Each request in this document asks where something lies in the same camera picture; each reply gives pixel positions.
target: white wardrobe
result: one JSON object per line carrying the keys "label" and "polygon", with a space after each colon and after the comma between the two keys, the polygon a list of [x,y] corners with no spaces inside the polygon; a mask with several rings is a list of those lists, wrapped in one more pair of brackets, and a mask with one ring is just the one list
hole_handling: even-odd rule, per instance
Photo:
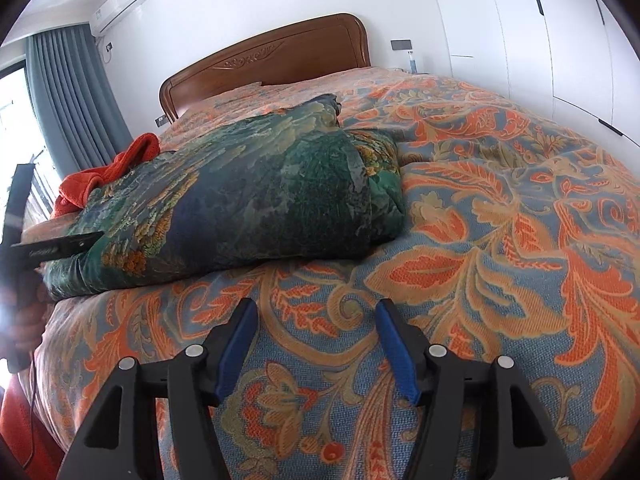
{"label": "white wardrobe", "polygon": [[640,176],[640,60],[601,0],[438,4],[454,78],[590,137]]}

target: dark green folded quilt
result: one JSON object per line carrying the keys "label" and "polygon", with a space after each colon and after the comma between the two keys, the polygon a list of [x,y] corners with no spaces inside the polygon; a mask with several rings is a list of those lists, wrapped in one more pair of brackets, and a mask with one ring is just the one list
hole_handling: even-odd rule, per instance
{"label": "dark green folded quilt", "polygon": [[68,234],[105,231],[47,264],[56,298],[286,257],[360,258],[404,221],[396,146],[342,130],[322,95],[222,126],[95,189]]}

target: red fabric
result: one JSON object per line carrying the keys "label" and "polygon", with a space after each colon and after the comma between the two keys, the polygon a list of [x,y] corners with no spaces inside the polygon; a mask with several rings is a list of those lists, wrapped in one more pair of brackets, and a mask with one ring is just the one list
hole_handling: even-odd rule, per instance
{"label": "red fabric", "polygon": [[108,166],[91,168],[71,174],[60,184],[60,195],[56,199],[51,218],[84,209],[90,193],[123,176],[130,168],[156,158],[160,143],[154,134],[143,134],[136,138],[126,152],[119,153]]}
{"label": "red fabric", "polygon": [[[17,376],[11,378],[4,393],[0,410],[0,434],[18,462],[27,462],[31,454],[29,401]],[[35,453],[27,474],[31,480],[56,480],[65,453],[36,415],[33,415],[33,444]]]}

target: headboard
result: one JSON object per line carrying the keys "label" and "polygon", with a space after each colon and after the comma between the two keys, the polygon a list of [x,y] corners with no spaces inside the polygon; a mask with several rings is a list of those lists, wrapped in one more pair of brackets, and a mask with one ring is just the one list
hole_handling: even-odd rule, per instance
{"label": "headboard", "polygon": [[351,14],[333,14],[270,30],[180,70],[160,87],[171,121],[213,95],[261,81],[296,83],[371,66],[367,32]]}

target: orange leaf pattern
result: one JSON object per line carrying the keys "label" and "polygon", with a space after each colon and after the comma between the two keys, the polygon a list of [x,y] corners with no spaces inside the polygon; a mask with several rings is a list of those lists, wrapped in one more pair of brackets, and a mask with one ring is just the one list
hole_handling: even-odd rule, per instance
{"label": "orange leaf pattern", "polygon": [[[421,412],[398,397],[378,345],[372,313],[386,296],[464,358],[513,356],[576,479],[601,478],[640,419],[638,182],[496,94],[380,68],[236,92],[172,124],[162,148],[323,93],[338,96],[345,129],[398,142],[402,235],[358,262],[269,262],[60,302],[37,353],[41,420],[68,447],[121,357],[170,358],[250,296],[260,331],[212,414],[232,477],[398,480]],[[158,426],[165,477],[177,479],[162,402]]]}

